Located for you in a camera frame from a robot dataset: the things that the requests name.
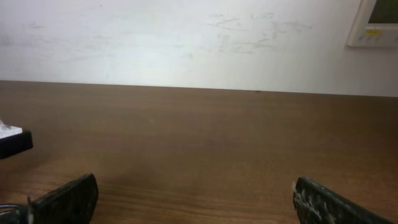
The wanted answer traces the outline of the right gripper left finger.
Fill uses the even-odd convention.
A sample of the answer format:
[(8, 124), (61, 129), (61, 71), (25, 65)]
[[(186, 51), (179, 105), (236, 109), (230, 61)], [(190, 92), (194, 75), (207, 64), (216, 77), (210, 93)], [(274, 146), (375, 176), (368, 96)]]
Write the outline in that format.
[(25, 204), (2, 204), (1, 224), (89, 224), (98, 197), (95, 176), (86, 174)]

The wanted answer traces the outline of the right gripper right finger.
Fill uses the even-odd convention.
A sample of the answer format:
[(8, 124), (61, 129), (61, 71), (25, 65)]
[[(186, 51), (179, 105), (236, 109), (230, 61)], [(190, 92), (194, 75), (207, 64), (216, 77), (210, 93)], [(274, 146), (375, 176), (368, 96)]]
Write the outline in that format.
[(297, 179), (293, 205), (301, 224), (393, 224), (306, 177)]

